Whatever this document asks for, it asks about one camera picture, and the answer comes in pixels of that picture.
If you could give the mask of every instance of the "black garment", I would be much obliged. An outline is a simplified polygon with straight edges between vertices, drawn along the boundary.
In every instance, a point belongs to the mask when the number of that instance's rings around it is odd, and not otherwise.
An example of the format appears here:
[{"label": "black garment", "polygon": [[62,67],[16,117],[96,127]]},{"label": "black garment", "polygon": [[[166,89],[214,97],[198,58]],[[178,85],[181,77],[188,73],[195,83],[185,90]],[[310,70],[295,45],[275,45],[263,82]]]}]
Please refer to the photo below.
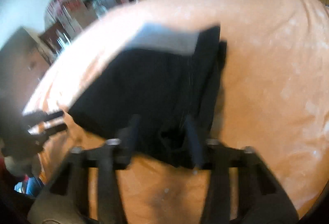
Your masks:
[{"label": "black garment", "polygon": [[137,151],[192,168],[184,122],[190,115],[205,136],[210,131],[226,55],[226,43],[218,40],[219,27],[213,27],[199,34],[193,54],[149,50],[145,45],[129,48],[68,113],[78,125],[106,139],[139,114]]}]

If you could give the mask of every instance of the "bed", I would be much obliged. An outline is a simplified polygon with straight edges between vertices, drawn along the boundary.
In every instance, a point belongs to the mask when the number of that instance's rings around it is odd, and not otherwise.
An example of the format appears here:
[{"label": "bed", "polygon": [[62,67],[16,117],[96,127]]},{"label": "bed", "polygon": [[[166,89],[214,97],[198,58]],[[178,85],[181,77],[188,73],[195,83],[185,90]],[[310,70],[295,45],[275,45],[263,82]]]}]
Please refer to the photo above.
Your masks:
[{"label": "bed", "polygon": [[[61,54],[25,112],[67,112],[145,23],[178,30],[221,25],[228,52],[212,136],[234,148],[253,146],[299,216],[305,215],[329,179],[327,8],[319,0],[141,0],[119,6]],[[64,121],[68,131],[52,136],[39,155],[44,183],[70,148],[104,143],[68,114]],[[90,175],[89,210],[97,218],[97,171]],[[134,156],[129,170],[118,173],[129,223],[198,223],[208,177]]]}]

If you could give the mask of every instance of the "blue object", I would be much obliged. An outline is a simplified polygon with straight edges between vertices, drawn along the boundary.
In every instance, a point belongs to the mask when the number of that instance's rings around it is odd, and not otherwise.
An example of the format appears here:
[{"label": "blue object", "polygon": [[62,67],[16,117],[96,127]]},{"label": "blue object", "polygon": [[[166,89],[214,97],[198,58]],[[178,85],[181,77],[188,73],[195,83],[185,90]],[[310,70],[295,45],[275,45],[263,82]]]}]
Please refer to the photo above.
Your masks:
[{"label": "blue object", "polygon": [[27,181],[26,194],[37,197],[41,192],[44,184],[39,178],[29,178]]}]

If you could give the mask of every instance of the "screw head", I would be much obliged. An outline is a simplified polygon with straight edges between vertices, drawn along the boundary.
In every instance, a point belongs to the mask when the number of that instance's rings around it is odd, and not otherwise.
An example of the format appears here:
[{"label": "screw head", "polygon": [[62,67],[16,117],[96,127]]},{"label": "screw head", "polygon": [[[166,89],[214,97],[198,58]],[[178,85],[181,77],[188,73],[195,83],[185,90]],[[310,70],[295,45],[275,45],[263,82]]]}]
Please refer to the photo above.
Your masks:
[{"label": "screw head", "polygon": [[219,145],[219,141],[217,139],[207,139],[207,145]]},{"label": "screw head", "polygon": [[80,154],[83,151],[81,147],[74,147],[71,149],[71,153],[73,154]]},{"label": "screw head", "polygon": [[121,143],[120,139],[109,139],[105,142],[107,145],[119,145]]},{"label": "screw head", "polygon": [[246,154],[253,154],[253,153],[255,153],[255,149],[254,149],[254,147],[247,146],[247,147],[244,148],[244,152]]}]

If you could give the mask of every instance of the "black metal frame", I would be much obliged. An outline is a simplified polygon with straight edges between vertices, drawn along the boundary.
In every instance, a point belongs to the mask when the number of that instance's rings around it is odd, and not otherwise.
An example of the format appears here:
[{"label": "black metal frame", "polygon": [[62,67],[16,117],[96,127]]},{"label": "black metal frame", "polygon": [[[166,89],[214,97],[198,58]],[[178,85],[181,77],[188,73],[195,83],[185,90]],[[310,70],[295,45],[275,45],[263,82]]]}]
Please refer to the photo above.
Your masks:
[{"label": "black metal frame", "polygon": [[[117,139],[97,149],[73,148],[44,187],[28,214],[32,224],[52,220],[60,224],[128,224],[123,210],[116,170],[130,164],[137,138],[139,119],[133,118]],[[197,129],[187,119],[188,139],[197,143]],[[298,214],[282,186],[250,147],[237,150],[216,139],[190,148],[200,169],[211,170],[208,194],[200,224],[294,224]],[[239,171],[239,209],[230,221],[229,168]],[[88,217],[88,168],[98,168],[98,221]]]},{"label": "black metal frame", "polygon": [[22,116],[20,111],[7,102],[7,98],[0,97],[0,139],[4,143],[1,154],[11,156],[15,160],[31,159],[43,150],[44,143],[51,135],[67,129],[61,123],[45,129],[37,135],[31,135],[28,130],[42,122],[60,118],[64,115],[62,110],[47,114],[44,111],[35,111]]}]

